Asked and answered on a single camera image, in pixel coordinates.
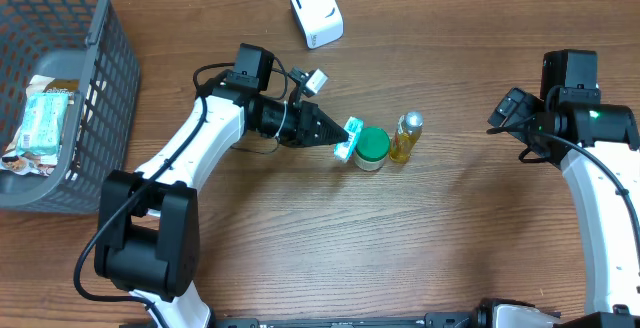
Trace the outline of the teal white tissue pack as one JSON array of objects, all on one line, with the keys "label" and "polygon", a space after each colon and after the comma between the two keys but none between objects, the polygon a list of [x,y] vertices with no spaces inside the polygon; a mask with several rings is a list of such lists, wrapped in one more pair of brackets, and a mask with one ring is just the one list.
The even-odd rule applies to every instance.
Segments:
[{"label": "teal white tissue pack", "polygon": [[345,142],[338,143],[335,146],[334,158],[336,160],[346,163],[351,158],[363,128],[364,122],[361,119],[351,116],[347,120],[344,130],[347,132],[348,137]]}]

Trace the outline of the green white can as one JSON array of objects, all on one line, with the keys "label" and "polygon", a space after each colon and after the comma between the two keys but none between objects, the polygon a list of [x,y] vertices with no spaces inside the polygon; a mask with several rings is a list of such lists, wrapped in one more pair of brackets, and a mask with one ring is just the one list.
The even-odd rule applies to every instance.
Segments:
[{"label": "green white can", "polygon": [[380,169],[390,150],[390,139],[380,127],[364,128],[355,148],[354,162],[364,171]]}]

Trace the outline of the yellow drink bottle grey cap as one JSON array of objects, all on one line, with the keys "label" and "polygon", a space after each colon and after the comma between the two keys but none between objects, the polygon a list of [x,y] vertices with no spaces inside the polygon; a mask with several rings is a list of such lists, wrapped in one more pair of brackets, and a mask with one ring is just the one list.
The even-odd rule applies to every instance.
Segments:
[{"label": "yellow drink bottle grey cap", "polygon": [[406,163],[409,160],[411,151],[422,134],[423,123],[423,116],[417,111],[408,112],[399,118],[389,151],[392,161]]}]

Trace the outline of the mint green tissue pack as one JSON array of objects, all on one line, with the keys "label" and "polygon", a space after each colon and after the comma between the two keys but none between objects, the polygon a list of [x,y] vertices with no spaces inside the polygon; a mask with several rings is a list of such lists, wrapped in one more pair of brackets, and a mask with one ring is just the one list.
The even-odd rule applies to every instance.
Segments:
[{"label": "mint green tissue pack", "polygon": [[57,155],[69,103],[66,93],[36,93],[28,100],[16,153]]}]

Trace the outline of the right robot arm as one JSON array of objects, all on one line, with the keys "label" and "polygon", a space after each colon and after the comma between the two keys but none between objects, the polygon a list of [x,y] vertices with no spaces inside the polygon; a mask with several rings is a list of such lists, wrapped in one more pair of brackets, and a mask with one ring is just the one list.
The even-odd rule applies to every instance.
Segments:
[{"label": "right robot arm", "polygon": [[538,95],[512,88],[488,134],[524,144],[523,164],[549,163],[569,187],[585,260],[582,317],[562,320],[532,304],[484,299],[473,327],[636,327],[639,324],[639,128],[625,105],[605,104],[596,52],[544,54]]}]

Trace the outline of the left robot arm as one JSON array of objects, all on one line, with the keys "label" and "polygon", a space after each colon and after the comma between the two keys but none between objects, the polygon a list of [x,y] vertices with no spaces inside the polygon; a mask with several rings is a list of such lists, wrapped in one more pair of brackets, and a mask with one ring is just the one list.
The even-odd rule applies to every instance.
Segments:
[{"label": "left robot arm", "polygon": [[286,70],[270,51],[241,44],[217,75],[195,82],[192,112],[169,142],[134,172],[102,184],[97,231],[74,268],[76,291],[97,302],[135,302],[149,327],[212,327],[200,298],[198,192],[249,131],[277,146],[307,148],[348,140],[311,97],[327,83],[320,69]]}]

